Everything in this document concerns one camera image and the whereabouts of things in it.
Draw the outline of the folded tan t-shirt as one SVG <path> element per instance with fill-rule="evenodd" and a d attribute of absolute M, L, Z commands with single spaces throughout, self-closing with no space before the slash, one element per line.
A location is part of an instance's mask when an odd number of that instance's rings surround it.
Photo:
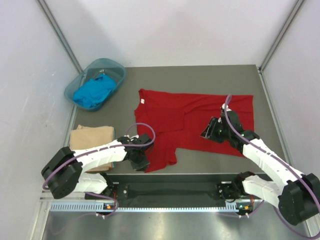
<path fill-rule="evenodd" d="M 88 127 L 78 125 L 70 132 L 71 150 L 85 150 L 111 143 L 115 137 L 112 126 Z"/>

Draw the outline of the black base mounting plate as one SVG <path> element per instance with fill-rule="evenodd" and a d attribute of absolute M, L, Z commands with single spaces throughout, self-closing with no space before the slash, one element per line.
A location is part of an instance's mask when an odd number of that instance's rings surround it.
<path fill-rule="evenodd" d="M 102 192 L 121 208 L 223 207 L 238 200 L 235 174 L 103 174 L 111 186 Z"/>

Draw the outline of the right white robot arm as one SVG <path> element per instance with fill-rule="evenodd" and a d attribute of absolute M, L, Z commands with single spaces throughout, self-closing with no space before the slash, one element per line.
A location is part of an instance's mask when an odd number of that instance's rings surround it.
<path fill-rule="evenodd" d="M 222 144 L 228 142 L 255 163 L 270 178 L 263 180 L 252 172 L 240 173 L 233 181 L 239 198 L 254 195 L 271 204 L 291 225 L 296 226 L 320 212 L 320 180 L 304 174 L 271 151 L 252 130 L 245 130 L 238 114 L 221 106 L 220 117 L 212 117 L 201 137 Z"/>

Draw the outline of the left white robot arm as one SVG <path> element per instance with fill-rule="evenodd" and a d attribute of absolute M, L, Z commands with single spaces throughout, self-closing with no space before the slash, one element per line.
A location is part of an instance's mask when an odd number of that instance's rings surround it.
<path fill-rule="evenodd" d="M 41 171 L 44 189 L 54 199 L 71 193 L 85 193 L 90 198 L 109 198 L 116 188 L 100 167 L 106 164 L 129 161 L 135 171 L 145 171 L 150 162 L 146 151 L 153 147 L 154 138 L 146 133 L 122 136 L 108 144 L 82 150 L 62 147 Z"/>

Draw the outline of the red t-shirt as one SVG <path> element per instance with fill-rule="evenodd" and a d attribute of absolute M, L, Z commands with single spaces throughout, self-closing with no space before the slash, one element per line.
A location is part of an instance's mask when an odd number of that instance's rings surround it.
<path fill-rule="evenodd" d="M 164 169 L 177 163 L 178 148 L 240 156 L 228 142 L 222 144 L 204 139 L 201 133 L 212 117 L 219 117 L 225 95 L 169 93 L 140 89 L 139 105 L 134 111 L 139 124 L 137 133 L 155 136 L 147 154 L 146 172 Z"/>

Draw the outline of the teal plastic basket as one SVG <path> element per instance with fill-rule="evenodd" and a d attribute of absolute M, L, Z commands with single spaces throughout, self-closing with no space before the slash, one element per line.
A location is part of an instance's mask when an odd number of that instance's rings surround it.
<path fill-rule="evenodd" d="M 73 95 L 84 83 L 90 79 L 95 79 L 98 75 L 105 74 L 115 81 L 116 87 L 106 98 L 106 100 L 100 103 L 96 107 L 85 108 L 73 101 Z M 99 110 L 103 104 L 113 96 L 120 88 L 127 76 L 126 68 L 120 63 L 108 59 L 99 58 L 89 64 L 64 90 L 64 97 L 72 104 L 77 106 L 79 109 L 95 112 Z"/>

